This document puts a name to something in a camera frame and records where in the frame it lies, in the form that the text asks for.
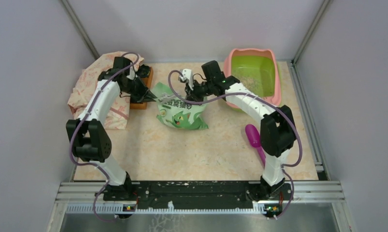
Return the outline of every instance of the patterned fabric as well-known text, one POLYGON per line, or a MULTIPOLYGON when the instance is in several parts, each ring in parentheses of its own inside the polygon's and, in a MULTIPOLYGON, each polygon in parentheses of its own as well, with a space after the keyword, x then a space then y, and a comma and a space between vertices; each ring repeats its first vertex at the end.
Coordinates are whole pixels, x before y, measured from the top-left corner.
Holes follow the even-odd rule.
MULTIPOLYGON (((83 70, 76 86, 73 88, 73 93, 70 95, 67 103, 74 116, 77 118, 86 108, 88 102, 94 94, 97 87, 97 79, 102 71, 113 67, 114 57, 119 57, 125 52, 112 52, 102 55, 87 69, 83 70)), ((135 55, 126 55, 126 58, 135 62, 137 57, 135 55)), ((135 70, 138 70, 140 63, 144 58, 140 57, 137 64, 134 65, 135 70)), ((125 129, 129 117, 129 102, 130 97, 126 96, 120 98, 118 96, 110 108, 107 118, 104 123, 106 129, 125 129)))

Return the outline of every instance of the beige table surface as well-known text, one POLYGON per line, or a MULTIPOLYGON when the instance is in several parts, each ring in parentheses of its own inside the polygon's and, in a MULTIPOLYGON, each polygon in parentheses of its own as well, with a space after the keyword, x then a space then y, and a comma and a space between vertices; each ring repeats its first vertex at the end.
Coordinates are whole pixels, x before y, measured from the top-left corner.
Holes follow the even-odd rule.
MULTIPOLYGON (((152 87, 159 81, 167 83, 168 73, 177 69, 192 69, 202 73, 203 63, 156 63, 152 87)), ((286 62, 278 62, 281 73, 282 104, 288 105, 302 140, 303 158, 299 166, 286 168, 295 180, 317 180, 312 152, 306 136, 286 62)), ((184 94, 184 84, 177 74, 173 86, 184 94)), ((107 130, 113 144, 111 155, 126 170, 132 180, 259 180, 263 168, 255 149, 245 134, 245 126, 255 122, 245 113, 230 109, 223 100, 207 105, 202 116, 208 130, 178 130, 161 124, 157 105, 148 103, 146 110, 131 110, 126 130, 107 130)), ((287 162, 298 157, 294 143, 287 162)), ((75 180, 104 180, 94 167, 77 167, 75 180)))

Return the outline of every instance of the cartoon cat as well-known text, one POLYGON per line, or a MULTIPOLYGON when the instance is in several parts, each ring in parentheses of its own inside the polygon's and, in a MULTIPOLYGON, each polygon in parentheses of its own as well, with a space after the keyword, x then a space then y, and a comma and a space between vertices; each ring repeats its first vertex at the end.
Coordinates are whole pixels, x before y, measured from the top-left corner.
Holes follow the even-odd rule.
POLYGON ((198 118, 198 116, 200 114, 201 114, 201 112, 197 112, 196 114, 194 114, 194 122, 193 123, 189 122, 189 117, 191 116, 191 113, 184 114, 184 111, 181 111, 181 112, 175 114, 174 116, 172 116, 171 121, 169 121, 167 119, 165 121, 168 123, 171 123, 176 128, 184 128, 184 129, 188 129, 188 130, 207 129, 208 126, 206 126, 206 128, 204 128, 204 123, 202 122, 202 119, 198 118))

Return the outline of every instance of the pink litter box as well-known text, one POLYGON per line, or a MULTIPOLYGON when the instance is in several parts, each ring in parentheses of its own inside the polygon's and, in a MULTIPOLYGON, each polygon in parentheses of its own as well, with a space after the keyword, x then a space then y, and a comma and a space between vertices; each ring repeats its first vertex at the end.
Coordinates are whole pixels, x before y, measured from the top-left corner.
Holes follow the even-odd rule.
MULTIPOLYGON (((225 76, 233 75, 250 91, 274 105, 281 103, 281 83, 272 50, 233 49, 224 62, 225 76)), ((229 106, 240 110, 236 105, 229 106)))

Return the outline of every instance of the magenta scoop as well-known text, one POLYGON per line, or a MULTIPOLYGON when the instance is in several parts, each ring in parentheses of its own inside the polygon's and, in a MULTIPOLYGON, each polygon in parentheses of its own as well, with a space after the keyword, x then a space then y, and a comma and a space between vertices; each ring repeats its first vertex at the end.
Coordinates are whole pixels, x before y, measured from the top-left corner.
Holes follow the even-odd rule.
POLYGON ((251 146, 257 150, 259 157, 262 160, 263 166, 265 167, 266 157, 260 145, 260 135, 257 128, 252 124, 248 124, 245 126, 245 133, 251 146))

